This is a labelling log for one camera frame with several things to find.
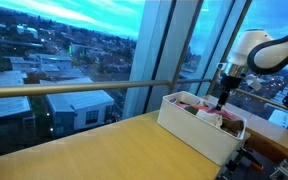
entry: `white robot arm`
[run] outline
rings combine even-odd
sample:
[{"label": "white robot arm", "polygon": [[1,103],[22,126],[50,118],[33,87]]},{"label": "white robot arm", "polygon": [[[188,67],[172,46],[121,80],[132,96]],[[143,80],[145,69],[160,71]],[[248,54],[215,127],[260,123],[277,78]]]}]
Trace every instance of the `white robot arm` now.
[{"label": "white robot arm", "polygon": [[231,58],[221,64],[223,71],[222,94],[216,109],[225,105],[231,89],[238,88],[244,79],[251,87],[258,90],[255,76],[247,76],[249,70],[256,74],[273,74],[288,64],[288,35],[274,40],[264,30],[248,30],[239,38],[231,50]]}]

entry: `white plastic bin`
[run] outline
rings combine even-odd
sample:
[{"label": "white plastic bin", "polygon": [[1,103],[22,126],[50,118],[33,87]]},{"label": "white plastic bin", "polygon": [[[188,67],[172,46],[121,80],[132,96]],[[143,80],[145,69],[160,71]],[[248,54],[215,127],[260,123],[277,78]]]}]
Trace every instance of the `white plastic bin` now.
[{"label": "white plastic bin", "polygon": [[205,101],[185,91],[164,96],[157,123],[214,163],[222,166],[243,139],[246,119],[226,110],[234,115],[234,120],[244,121],[243,131],[238,137],[234,137],[173,104],[174,101],[196,104],[200,100]]}]

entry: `white building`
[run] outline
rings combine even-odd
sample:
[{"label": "white building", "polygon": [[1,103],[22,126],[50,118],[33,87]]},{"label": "white building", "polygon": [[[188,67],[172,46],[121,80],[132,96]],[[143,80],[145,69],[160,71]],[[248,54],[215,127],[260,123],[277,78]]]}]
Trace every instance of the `white building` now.
[{"label": "white building", "polygon": [[60,70],[54,64],[41,64],[41,70],[47,77],[59,77]]},{"label": "white building", "polygon": [[69,56],[51,54],[28,54],[29,60],[22,57],[9,57],[13,70],[21,72],[45,72],[48,77],[71,79],[84,76],[82,71],[72,66]]},{"label": "white building", "polygon": [[[20,71],[0,72],[0,87],[22,86],[25,77]],[[27,96],[0,98],[0,142],[5,137],[10,141],[14,140],[11,137],[21,138],[22,142],[32,140],[35,129],[35,116]]]},{"label": "white building", "polygon": [[13,71],[24,73],[40,72],[40,63],[35,61],[25,61],[22,57],[10,57]]},{"label": "white building", "polygon": [[[92,83],[89,77],[65,81],[44,81],[41,84]],[[114,100],[103,90],[48,94],[53,135],[62,137],[74,132],[103,125],[112,116]]]},{"label": "white building", "polygon": [[[281,91],[279,91],[275,97],[272,99],[275,102],[283,104],[283,99],[287,96],[288,93],[288,85]],[[266,103],[267,106],[272,106],[275,108],[272,115],[269,118],[269,121],[273,122],[274,124],[287,128],[288,127],[288,111],[281,109],[277,106],[271,105]]]},{"label": "white building", "polygon": [[38,39],[38,32],[36,31],[36,29],[27,27],[26,24],[17,25],[17,33],[18,34],[30,33],[33,35],[35,39]]},{"label": "white building", "polygon": [[72,69],[72,59],[69,56],[58,56],[52,54],[34,54],[29,57],[34,57],[40,64],[53,64],[59,70]]}]

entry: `wooden table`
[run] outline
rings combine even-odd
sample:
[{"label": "wooden table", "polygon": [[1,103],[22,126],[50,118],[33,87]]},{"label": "wooden table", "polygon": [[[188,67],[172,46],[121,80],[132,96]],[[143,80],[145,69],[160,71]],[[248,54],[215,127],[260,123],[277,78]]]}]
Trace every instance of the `wooden table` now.
[{"label": "wooden table", "polygon": [[214,179],[220,167],[159,126],[157,116],[0,156],[0,179]]}]

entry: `handrail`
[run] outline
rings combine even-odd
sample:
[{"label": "handrail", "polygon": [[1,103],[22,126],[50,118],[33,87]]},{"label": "handrail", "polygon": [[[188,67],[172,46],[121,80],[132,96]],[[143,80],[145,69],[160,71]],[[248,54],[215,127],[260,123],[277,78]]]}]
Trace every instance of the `handrail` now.
[{"label": "handrail", "polygon": [[273,104],[274,106],[277,106],[277,107],[279,107],[279,108],[282,108],[282,109],[285,109],[285,110],[288,111],[288,109],[287,109],[286,106],[284,106],[283,104],[277,103],[277,102],[275,102],[275,101],[271,101],[271,100],[269,100],[269,99],[263,98],[263,97],[261,97],[261,96],[258,96],[258,95],[255,95],[255,94],[252,94],[252,93],[249,93],[249,92],[246,92],[246,91],[241,90],[241,89],[234,89],[234,91],[239,92],[239,93],[242,93],[242,94],[245,94],[245,95],[250,96],[250,97],[252,97],[252,98],[254,98],[254,99],[262,100],[262,101],[264,101],[264,102],[266,102],[266,103]]},{"label": "handrail", "polygon": [[[179,80],[179,84],[196,83],[196,82],[211,82],[210,79],[192,79]],[[167,80],[154,81],[114,81],[114,82],[94,82],[89,84],[32,84],[24,86],[0,86],[0,98],[15,97],[15,96],[35,96],[45,94],[56,94],[66,92],[92,91],[104,89],[122,89],[131,87],[143,86],[170,86],[171,82]]]}]

